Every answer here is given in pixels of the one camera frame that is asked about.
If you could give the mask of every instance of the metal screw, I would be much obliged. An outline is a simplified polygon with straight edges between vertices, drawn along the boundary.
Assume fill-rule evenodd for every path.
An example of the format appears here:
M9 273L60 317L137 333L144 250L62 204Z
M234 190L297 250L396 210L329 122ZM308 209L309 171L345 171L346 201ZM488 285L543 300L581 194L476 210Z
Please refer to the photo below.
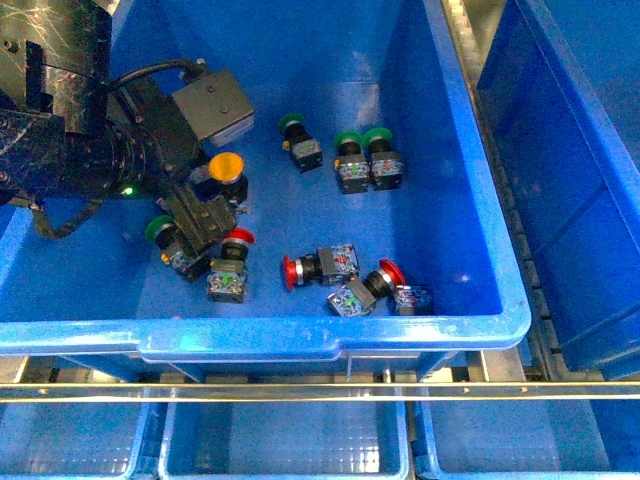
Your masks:
M16 42L12 42L11 40L5 40L2 43L2 48L7 52L16 53L18 51L18 44Z

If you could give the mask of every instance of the blue plastic bin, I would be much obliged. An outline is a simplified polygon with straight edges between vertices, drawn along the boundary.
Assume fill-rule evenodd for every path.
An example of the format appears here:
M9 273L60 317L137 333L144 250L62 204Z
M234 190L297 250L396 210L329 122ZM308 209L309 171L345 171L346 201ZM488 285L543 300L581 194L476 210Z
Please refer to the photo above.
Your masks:
M640 371L640 11L511 0L478 88L571 369Z
M405 480L402 403L172 404L160 477Z
M166 405L4 404L0 479L126 479L157 471Z
M327 371L371 352L437 352L412 357L428 370L447 351L525 335L529 307L438 0L121 2L114 75L183 56L231 68L256 106L256 127L228 147L245 159L252 211L240 225L257 238L245 303L214 303L205 279L188 284L159 260L143 238L151 201L109 202L61 242L19 211L0 241L0 355L64 355L122 378L172 363L202 379L213 363ZM176 75L160 76L163 87ZM323 168L300 175L282 150L276 126L290 111L320 139ZM341 195L332 139L375 125L395 132L406 182ZM59 219L79 207L50 206ZM336 318L330 288L285 289L284 254L341 242L356 245L365 275L388 257L432 286L437 315L394 316L385 301L370 317Z
M415 413L420 478L640 477L637 401L422 402Z

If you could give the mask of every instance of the metal rail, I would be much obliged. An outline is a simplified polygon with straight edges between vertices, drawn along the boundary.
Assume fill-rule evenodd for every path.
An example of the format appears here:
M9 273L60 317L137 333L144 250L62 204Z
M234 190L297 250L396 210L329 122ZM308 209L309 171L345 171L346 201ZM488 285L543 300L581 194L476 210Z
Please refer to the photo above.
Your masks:
M0 403L640 400L640 382L367 384L2 384Z

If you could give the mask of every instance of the robotic arm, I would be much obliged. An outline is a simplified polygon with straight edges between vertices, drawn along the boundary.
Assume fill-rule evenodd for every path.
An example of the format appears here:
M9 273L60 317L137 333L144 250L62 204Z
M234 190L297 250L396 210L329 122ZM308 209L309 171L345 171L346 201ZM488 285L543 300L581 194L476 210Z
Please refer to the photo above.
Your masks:
M230 71L201 61L110 81L110 39L111 17L91 0L0 4L0 205L30 208L37 231L61 239L110 197L160 199L175 227L163 243L197 263L237 221L223 196L199 198L189 175L208 161L203 142L222 146L252 128L253 107ZM168 96L150 77L167 69L185 83ZM56 197L87 204L54 229L44 206Z

